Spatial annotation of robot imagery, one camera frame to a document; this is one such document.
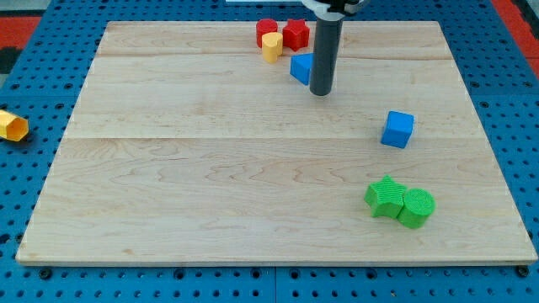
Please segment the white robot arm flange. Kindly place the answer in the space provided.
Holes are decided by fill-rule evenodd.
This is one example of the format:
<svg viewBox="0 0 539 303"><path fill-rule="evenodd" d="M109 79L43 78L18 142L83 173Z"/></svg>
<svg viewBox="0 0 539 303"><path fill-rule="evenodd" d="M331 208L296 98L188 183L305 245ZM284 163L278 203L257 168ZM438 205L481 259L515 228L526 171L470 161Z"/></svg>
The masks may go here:
<svg viewBox="0 0 539 303"><path fill-rule="evenodd" d="M301 0L318 19L339 21L356 15L370 0Z"/></svg>

